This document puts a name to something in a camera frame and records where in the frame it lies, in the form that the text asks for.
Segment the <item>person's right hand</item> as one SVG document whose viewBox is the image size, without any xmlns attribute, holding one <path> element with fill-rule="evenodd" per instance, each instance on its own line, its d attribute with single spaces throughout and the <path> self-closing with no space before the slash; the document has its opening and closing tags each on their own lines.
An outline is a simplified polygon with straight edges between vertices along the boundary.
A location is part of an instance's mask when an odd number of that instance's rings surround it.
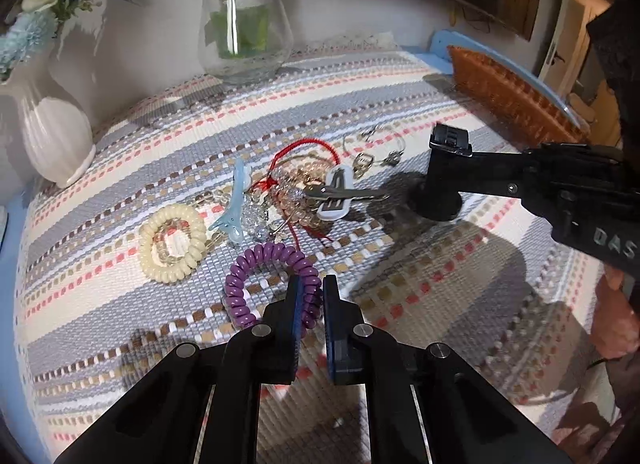
<svg viewBox="0 0 640 464">
<path fill-rule="evenodd" d="M 617 359 L 639 348 L 639 318 L 622 288 L 625 274 L 604 266 L 597 287 L 590 338 L 605 359 Z"/>
</svg>

